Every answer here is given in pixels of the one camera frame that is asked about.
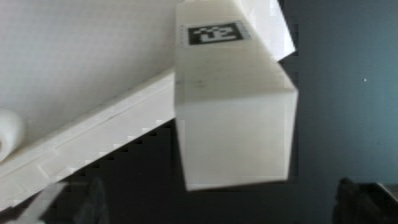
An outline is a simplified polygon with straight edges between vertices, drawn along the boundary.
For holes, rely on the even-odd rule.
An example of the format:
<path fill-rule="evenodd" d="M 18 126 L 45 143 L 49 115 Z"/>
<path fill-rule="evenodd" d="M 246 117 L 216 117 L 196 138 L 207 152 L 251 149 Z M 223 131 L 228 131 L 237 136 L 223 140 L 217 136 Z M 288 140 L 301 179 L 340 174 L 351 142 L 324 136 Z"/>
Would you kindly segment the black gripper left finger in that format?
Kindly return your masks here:
<path fill-rule="evenodd" d="M 33 200 L 17 224 L 111 224 L 102 180 L 52 184 Z"/>

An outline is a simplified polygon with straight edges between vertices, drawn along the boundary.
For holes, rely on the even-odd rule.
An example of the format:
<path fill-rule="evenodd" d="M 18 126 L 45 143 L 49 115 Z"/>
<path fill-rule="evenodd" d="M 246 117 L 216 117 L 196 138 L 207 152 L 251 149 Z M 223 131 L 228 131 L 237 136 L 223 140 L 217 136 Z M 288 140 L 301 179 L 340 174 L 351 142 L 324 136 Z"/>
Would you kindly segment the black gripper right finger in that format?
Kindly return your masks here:
<path fill-rule="evenodd" d="M 335 224 L 398 224 L 398 183 L 340 180 Z"/>

